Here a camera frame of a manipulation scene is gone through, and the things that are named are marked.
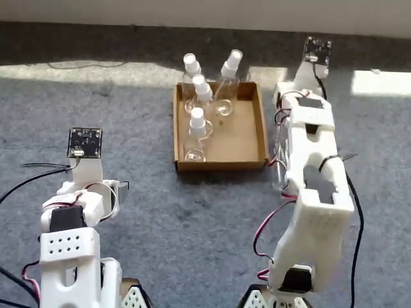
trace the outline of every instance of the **gray carpet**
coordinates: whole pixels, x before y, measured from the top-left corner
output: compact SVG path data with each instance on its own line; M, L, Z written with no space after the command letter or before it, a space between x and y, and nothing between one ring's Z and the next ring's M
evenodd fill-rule
M22 168L22 163L66 162L70 126L101 126L105 178L131 183L118 217L97 228L102 256L116 258L125 277L140 279L156 307L235 307L249 284L257 282L257 270L267 265L253 254L252 238L281 200L272 189L269 170L176 175L172 85L184 53L196 53L212 76L232 48L241 49L241 75L263 84L271 136L276 78L281 72L286 79L294 76L305 37L264 31L0 24L1 190L40 171ZM341 153L359 153L346 163L365 212L356 307L405 307L411 300L411 42L328 38L334 48L325 84L338 146ZM121 65L64 69L95 63ZM373 74L386 76L387 82L375 83ZM43 178L1 205L2 266L19 274L24 264L38 258L40 206L68 179ZM262 235L261 250L273 252L291 213L289 207L273 220ZM355 215L330 288L310 298L315 307L349 307L358 224ZM30 275L39 278L38 269ZM4 277L0 296L34 306Z

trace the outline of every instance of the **black wire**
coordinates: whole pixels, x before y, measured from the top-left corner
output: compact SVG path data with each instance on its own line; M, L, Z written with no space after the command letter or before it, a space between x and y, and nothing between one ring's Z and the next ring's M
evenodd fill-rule
M348 176L347 171L345 172L345 175L347 177L348 186L351 189L351 192L353 193L353 196L354 196L355 204L358 210L358 216L360 217L360 229L358 231L357 243L355 244L353 267L351 268L351 306L350 307L354 308L354 305L355 305L355 269L357 266L358 251L360 250L360 245L361 245L362 232L364 230L364 214L362 212L362 208L360 205L360 199L358 198L354 184L351 181L350 177Z
M15 302L10 302L8 300L3 300L2 298L0 298L0 304L5 304L7 306L17 307L17 308L31 308L29 306L25 306L25 305L18 304L18 303L15 303Z
M0 204L2 204L2 202L4 202L5 199L7 197L9 197L9 195L11 195L14 191L18 190L18 188L20 188L20 187L22 187L22 186L24 186L24 185L26 185L26 184L28 184L32 181L35 181L39 178L44 178L45 176L48 176L48 175L55 175L57 173L63 173L63 172L66 172L66 171L73 170L75 167L78 166L78 164L80 163L80 160L81 160L81 158L78 157L77 160L76 160L76 164L73 167L65 167L65 168L61 168L61 169L55 169L55 170L47 171L47 172L41 173L39 175L32 176L31 178L28 178L28 179L20 182L19 184L12 187L9 191L5 192L0 197ZM6 276L7 278L9 278L10 280L14 281L16 284L21 286L23 289L25 289L31 295L31 297L33 297L36 300L37 304L39 305L39 300L35 296L34 290L31 289L29 286L27 286L21 279L18 279L15 275L10 273L7 269L3 268L2 266L0 266L0 273L3 274L4 276Z
M284 111L288 111L288 114L281 118L281 122L278 122L278 121L277 121L277 116L278 116L281 112L284 112ZM289 116L290 116L290 113L291 113L291 108L283 108L283 109L278 110L278 111L275 113L275 115L274 115L274 122L276 123L276 125L280 126L281 123L283 122L283 120L284 120L286 117L289 117Z
M54 164L52 162L30 162L28 164L23 164L23 167L60 167L69 168L70 165Z
M317 72L315 71L315 63L313 63L313 72L314 72L314 77L315 77L316 81L319 83L319 86L321 87L322 97L325 100L327 100L327 91L326 91L326 88L325 88L324 84L322 83L321 78L319 78L317 76Z
M57 173L63 173L63 172L66 172L66 171L73 170L73 169L74 169L75 167L77 167L78 164L80 163L80 159L81 159L81 158L77 158L76 164L75 164L73 167L69 167L69 168L65 167L65 168L61 168L61 169L55 169L55 170L51 170L51 171L46 171L46 172L43 172L43 173L41 173L41 174L39 174L39 175L32 176L31 178L28 178L28 179L24 180L23 182L18 183L16 186L14 186L13 188L11 188L9 191L5 192L5 193L0 197L0 204L2 204L2 202L3 202L7 197L9 197L9 195L11 195L14 191L18 190L20 187L22 187L22 186L24 186L24 185L26 185L26 184L28 184L28 183L30 183L30 182L32 182L32 181L36 181L36 180L38 180L39 178L44 178L45 176L48 176L48 175L56 175Z
M51 63L47 63L47 66L50 67L51 69L60 69L60 70L68 70L68 69L85 69L88 67L102 67L104 69L111 69L113 67L120 67L123 65L126 65L128 62L121 62L119 64L113 64L113 65L101 65L101 64L86 64L86 65L79 65L79 66L73 66L73 67L57 67L54 66Z
M39 301L36 297L34 290L31 287L27 286L27 284L25 284L22 280L18 279L15 275L10 273L7 269L3 268L2 266L0 266L0 274L3 274L19 286L21 286L23 289L25 289L28 292L28 294L30 294L30 296L35 299L36 303L39 304Z

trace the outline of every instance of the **cable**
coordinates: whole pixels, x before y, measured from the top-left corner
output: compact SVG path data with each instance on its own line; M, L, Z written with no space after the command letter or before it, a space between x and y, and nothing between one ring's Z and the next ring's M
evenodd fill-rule
M332 158L337 158L337 157L340 157L340 156L339 156L338 154L334 154L334 155L330 155L330 156L327 156L326 158L324 158L324 159L322 160L321 164L320 164L319 172L321 173L322 168L324 167L324 165L326 164L326 162L327 162L328 160L330 160L330 159L332 159Z
M259 228L257 229L256 235L254 236L254 241L252 243L252 248L254 249L254 253L256 255L258 255L259 257L267 257L271 260L271 262L274 263L274 260L267 255L266 253L259 253L257 251L257 242L259 239L259 236L261 235L262 231L264 230L265 226L267 225L267 223L271 220L271 218L276 215L278 213L279 210L281 210L283 207L285 207L286 205L290 204L290 203L295 203L295 200L290 200L287 201L286 203L284 203L282 206L278 207L276 210L274 210L273 212L271 212L263 221L263 223L259 226Z
M47 171L44 173L41 173L39 175L35 175L32 176L31 178L28 178L22 182L20 182L19 184L17 184L16 186L12 187L9 191L5 192L1 197L0 197L0 204L2 204L2 202L5 201L5 199L11 195L14 191L18 190L18 188L32 182L35 181L39 178L43 178L45 176L48 175L55 175L57 173L62 173L62 172L66 172L66 171L70 171L73 170L75 167L78 166L78 164L80 163L81 157L78 157L76 160L76 164L73 167L70 168L62 168L62 169L56 169L56 170L51 170L51 171ZM19 286L21 286L23 289L25 289L31 297L33 297L37 304L39 305L39 301L37 300L36 294L35 292L28 287L22 280L18 279L15 275L13 275L12 273L10 273L9 271L7 271L5 268L3 268L2 266L0 266L0 273L3 274L4 276L6 276L7 278L9 278L10 280L14 281L16 284L18 284Z
M24 180L23 182L18 183L16 186L14 186L13 188L11 188L9 191L5 192L5 193L0 197L0 204L2 204L2 202L3 202L7 197L9 197L9 195L11 195L14 191L18 190L20 187L22 187L22 186L24 186L24 185L26 185L26 184L28 184L28 183L30 183L30 182L32 182L32 181L38 180L39 178L44 178L45 176L48 176L48 175L56 175L57 173L62 173L62 172L66 172L66 171L73 170L75 167L78 166L78 164L80 163L80 160L81 160L81 157L78 157L78 158L77 158L77 161L76 161L76 164L75 164L73 167L56 169L56 170L51 170L51 171L46 171L46 172L44 172L44 173L41 173L41 174L39 174L39 175L32 176L31 178L28 178L28 179Z
M80 65L80 66L73 66L73 67L57 67L54 66L51 63L47 63L47 66L50 67L51 69L60 69L60 70L66 70L66 69L85 69L88 67L102 67L104 69L111 69L114 67L120 67L123 65L126 65L128 62L121 62L120 64L114 64L114 65L101 65L101 64L87 64L87 65Z
M320 86L320 88L321 88L322 97L323 97L325 100L327 100L327 91L326 91L326 88L325 88L325 86L324 86L321 78L319 78L319 77L317 76L317 72L315 71L315 63L313 63L313 73L314 73L314 77L315 77L316 81L319 83L319 86Z
M326 157L322 161L320 167L322 168L324 166L324 164L329 159L337 158L337 157L338 157L338 155L332 155L330 157ZM357 210L358 210L358 216L360 217L360 229L358 231L357 242L355 244L355 249L354 249L353 266L351 268L351 305L350 305L350 307L354 308L354 306L355 306L355 269L356 269L356 266L357 266L358 252L360 251L362 233L364 231L364 214L363 214L361 204L360 204L360 199L357 195L357 192L356 192L356 189L354 187L353 181L351 181L351 178L349 177L347 171L345 171L345 177L347 178L348 186L349 186L351 192L353 193L355 205L356 205Z
M6 276L7 278L9 278L10 280L14 281L16 284L21 286L24 290L26 290L27 293L30 294L30 296L34 298L37 304L39 305L35 292L29 286L27 286L22 280L18 279L15 275L10 273L7 269L4 269L2 266L0 266L0 273Z
M278 116L281 112L284 112L284 111L288 111L288 114L286 114L284 117L281 118L281 122L278 122L278 121L277 121L277 116ZM287 118L287 117L289 117L290 114L291 114L291 108L280 109L280 110L278 110L278 111L275 113L275 115L274 115L274 122L276 123L276 125L280 126L280 125L283 124L284 119Z
M2 298L0 298L0 304L5 304L7 306L17 307L17 308L31 308L29 306L25 306L25 305L18 304L18 303L15 303L15 302L10 302L8 300L3 300Z
M265 274L267 274L269 271L270 271L270 270L269 270L268 268L263 269L262 271L259 271L259 272L257 273L257 278L258 278L258 279L261 279L261 280L264 280L264 281L268 281L268 277L265 276Z
M275 104L275 106L277 107L277 109L281 109L283 107L283 98L289 94L289 93L297 93L300 94L302 97L305 97L306 95L304 93L302 93L301 91L297 91L297 90L291 90L291 91L287 91L285 93L283 93L283 95L281 95L281 97L279 98L279 100L277 101L277 104Z
M37 265L39 262L40 262L40 261L37 260L37 261L35 261L35 262L26 264L26 265L23 267L23 269L21 270L21 277L22 277L22 279L25 280L25 281L27 281L27 282L29 282L30 284L33 285L33 288L34 288L34 290L35 290L35 295L36 295L36 297L37 297L37 301L38 301L38 302L40 302L40 286L39 286L39 283L38 283L35 279L28 278L26 272L27 272L27 269L28 269L30 266L35 266L35 265Z
M60 167L69 168L70 165L54 164L52 162L30 162L29 164L23 164L23 167Z

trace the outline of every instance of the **circuit board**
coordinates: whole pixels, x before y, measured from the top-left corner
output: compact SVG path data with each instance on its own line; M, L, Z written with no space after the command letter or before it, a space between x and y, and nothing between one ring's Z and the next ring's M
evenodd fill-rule
M328 66L331 45L330 40L322 41L319 38L308 37L304 46L302 61Z
M82 158L101 158L102 135L101 128L70 128L67 157L75 158L81 153Z

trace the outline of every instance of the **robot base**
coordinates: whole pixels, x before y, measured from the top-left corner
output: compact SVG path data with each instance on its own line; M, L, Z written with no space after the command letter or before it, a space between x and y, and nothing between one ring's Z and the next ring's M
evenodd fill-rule
M244 294L238 308L313 308L305 298L275 297L265 284L252 284Z

